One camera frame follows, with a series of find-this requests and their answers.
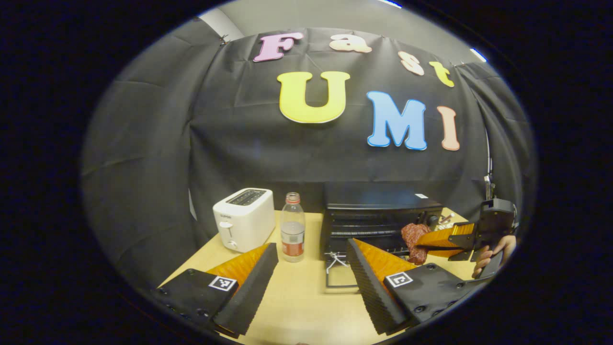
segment hand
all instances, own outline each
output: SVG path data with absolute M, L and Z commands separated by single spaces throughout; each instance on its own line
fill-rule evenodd
M 511 256 L 511 253 L 513 253 L 513 251 L 515 250 L 516 245 L 517 242 L 515 236 L 507 235 L 500 239 L 500 242 L 498 242 L 498 245 L 496 246 L 496 248 L 494 248 L 494 250 L 489 250 L 490 246 L 483 247 L 481 255 L 479 255 L 479 258 L 477 259 L 477 264 L 474 266 L 473 279 L 478 276 L 479 273 L 481 273 L 483 267 L 487 266 L 487 264 L 490 263 L 490 261 L 492 260 L 491 257 L 498 254 L 503 249 L 504 251 L 502 254 L 503 256 L 500 266 L 504 265 Z

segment toaster slot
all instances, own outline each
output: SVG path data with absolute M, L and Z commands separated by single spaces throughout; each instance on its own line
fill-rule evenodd
M 227 201 L 229 204 L 248 206 L 258 200 L 266 191 L 257 189 L 247 189 L 243 193 Z

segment wall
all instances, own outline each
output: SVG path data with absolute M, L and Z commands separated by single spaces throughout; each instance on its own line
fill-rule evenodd
M 245 36 L 291 28 L 352 29 L 397 39 L 454 65 L 480 62 L 449 31 L 376 0 L 238 0 L 219 9 Z
M 240 29 L 234 25 L 232 20 L 230 20 L 230 18 L 219 8 L 209 10 L 198 17 L 213 28 L 220 36 L 227 35 L 224 38 L 226 42 L 234 41 L 245 36 Z

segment meat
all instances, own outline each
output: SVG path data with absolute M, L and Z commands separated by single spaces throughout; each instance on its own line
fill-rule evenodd
M 415 265 L 423 265 L 426 257 L 428 256 L 428 250 L 418 248 L 417 240 L 424 234 L 429 233 L 430 228 L 424 224 L 408 224 L 402 228 L 402 239 L 405 240 L 406 246 L 409 249 L 409 262 Z

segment plastic bottle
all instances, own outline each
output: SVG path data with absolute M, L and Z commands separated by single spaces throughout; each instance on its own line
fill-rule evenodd
M 286 195 L 280 224 L 283 258 L 289 262 L 301 261 L 305 251 L 305 213 L 300 206 L 300 194 Z

